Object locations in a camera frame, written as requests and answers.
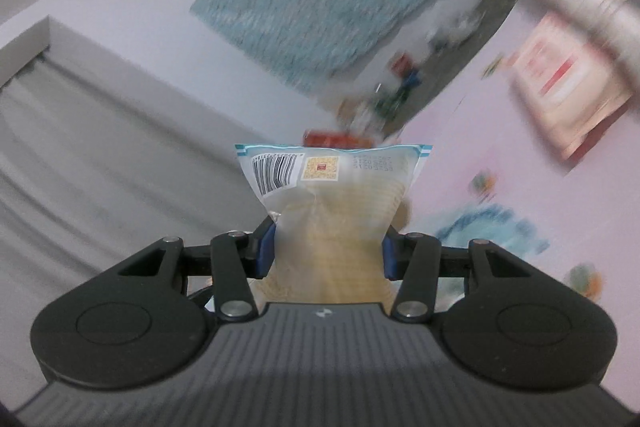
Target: snack bag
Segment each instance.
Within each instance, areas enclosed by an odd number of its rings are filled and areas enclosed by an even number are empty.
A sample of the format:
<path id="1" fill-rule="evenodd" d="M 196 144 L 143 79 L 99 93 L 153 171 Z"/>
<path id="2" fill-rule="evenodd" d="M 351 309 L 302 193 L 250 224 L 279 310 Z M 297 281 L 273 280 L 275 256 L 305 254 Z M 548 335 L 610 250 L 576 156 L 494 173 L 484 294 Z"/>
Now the snack bag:
<path id="1" fill-rule="evenodd" d="M 563 160 L 631 98 L 612 58 L 555 13 L 545 16 L 509 65 L 538 126 Z"/>
<path id="2" fill-rule="evenodd" d="M 242 171 L 276 222 L 276 257 L 251 288 L 265 302 L 382 302 L 382 240 L 431 147 L 366 150 L 239 145 Z"/>

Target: circular gripper cap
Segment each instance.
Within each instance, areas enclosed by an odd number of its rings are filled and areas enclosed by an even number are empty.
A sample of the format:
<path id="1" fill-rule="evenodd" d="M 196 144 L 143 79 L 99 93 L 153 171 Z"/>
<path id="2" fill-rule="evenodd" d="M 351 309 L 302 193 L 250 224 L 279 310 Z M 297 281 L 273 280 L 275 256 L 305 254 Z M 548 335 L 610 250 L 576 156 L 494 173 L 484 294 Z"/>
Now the circular gripper cap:
<path id="1" fill-rule="evenodd" d="M 177 372 L 199 352 L 207 328 L 196 305 L 142 278 L 101 277 L 36 318 L 31 347 L 47 378 L 128 389 Z"/>
<path id="2" fill-rule="evenodd" d="M 616 349 L 613 322 L 545 279 L 495 279 L 453 305 L 442 337 L 455 359 L 480 377 L 532 391 L 599 381 Z"/>

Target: qr code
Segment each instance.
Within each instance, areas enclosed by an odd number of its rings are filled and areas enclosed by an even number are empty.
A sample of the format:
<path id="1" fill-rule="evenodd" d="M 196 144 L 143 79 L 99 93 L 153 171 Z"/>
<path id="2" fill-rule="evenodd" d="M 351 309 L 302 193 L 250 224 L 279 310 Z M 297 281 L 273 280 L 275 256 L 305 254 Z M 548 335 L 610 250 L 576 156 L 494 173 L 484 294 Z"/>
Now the qr code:
<path id="1" fill-rule="evenodd" d="M 302 180 L 328 180 L 338 179 L 338 156 L 323 156 L 319 158 L 307 158 Z"/>

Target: food inside bag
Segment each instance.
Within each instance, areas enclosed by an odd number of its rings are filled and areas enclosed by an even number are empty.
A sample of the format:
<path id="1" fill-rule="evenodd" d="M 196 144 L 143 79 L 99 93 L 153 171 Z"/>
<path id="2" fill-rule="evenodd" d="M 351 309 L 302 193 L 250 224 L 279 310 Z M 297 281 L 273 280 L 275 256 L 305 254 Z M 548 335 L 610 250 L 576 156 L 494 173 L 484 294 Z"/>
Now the food inside bag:
<path id="1" fill-rule="evenodd" d="M 431 147 L 366 150 L 237 146 L 244 175 L 276 222 L 276 257 L 251 288 L 266 302 L 382 302 L 382 240 Z"/>

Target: logo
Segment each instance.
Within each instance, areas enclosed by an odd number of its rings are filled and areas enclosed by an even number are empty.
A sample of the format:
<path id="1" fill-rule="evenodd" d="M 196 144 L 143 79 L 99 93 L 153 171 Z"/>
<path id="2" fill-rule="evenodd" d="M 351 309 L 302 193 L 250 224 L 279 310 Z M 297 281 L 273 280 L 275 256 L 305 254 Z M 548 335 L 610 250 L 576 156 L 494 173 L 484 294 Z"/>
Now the logo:
<path id="1" fill-rule="evenodd" d="M 323 309 L 318 310 L 316 312 L 316 315 L 318 317 L 320 317 L 321 319 L 328 319 L 333 314 L 334 314 L 334 312 L 332 312 L 329 308 L 323 308 Z"/>
<path id="2" fill-rule="evenodd" d="M 307 158 L 302 172 L 302 181 L 338 181 L 339 156 L 317 156 Z"/>

